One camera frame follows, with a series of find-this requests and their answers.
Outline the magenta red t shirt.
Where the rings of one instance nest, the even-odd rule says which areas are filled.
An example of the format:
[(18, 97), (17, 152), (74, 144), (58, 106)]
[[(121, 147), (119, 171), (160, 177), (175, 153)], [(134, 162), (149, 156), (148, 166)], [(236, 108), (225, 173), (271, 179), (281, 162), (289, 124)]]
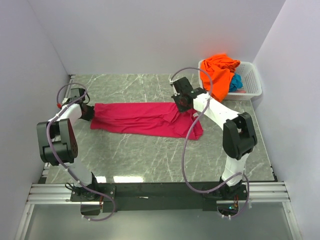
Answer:
[(90, 128), (118, 134), (185, 138), (196, 118), (195, 110), (179, 112), (173, 102), (97, 103)]

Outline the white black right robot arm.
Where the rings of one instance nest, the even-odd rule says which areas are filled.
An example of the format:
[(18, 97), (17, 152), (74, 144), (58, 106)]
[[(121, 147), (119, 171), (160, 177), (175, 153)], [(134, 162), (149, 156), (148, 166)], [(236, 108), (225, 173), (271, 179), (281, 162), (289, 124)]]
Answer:
[[(209, 92), (198, 87), (193, 88), (186, 77), (171, 81), (173, 95), (171, 96), (180, 112), (193, 109), (199, 112), (185, 137), (181, 170), (186, 185), (199, 194), (209, 194), (219, 189), (222, 198), (230, 200), (237, 194), (243, 177), (246, 161), (258, 143), (252, 117), (249, 113), (239, 113), (231, 110), (215, 100)], [(198, 190), (187, 180), (185, 173), (185, 151), (189, 135), (194, 126), (203, 116), (208, 117), (222, 129), (222, 147), (227, 155), (221, 183), (209, 190)]]

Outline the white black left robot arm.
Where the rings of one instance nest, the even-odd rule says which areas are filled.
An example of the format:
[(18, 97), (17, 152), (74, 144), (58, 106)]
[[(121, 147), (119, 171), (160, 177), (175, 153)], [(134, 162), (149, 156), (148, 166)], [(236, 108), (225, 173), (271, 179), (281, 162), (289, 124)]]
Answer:
[(86, 99), (90, 97), (84, 85), (72, 88), (70, 96), (57, 103), (59, 112), (38, 123), (36, 131), (41, 160), (62, 168), (73, 179), (73, 185), (65, 186), (88, 201), (94, 201), (100, 195), (100, 188), (95, 175), (77, 159), (78, 144), (73, 130), (77, 120), (91, 122), (94, 118), (94, 107)]

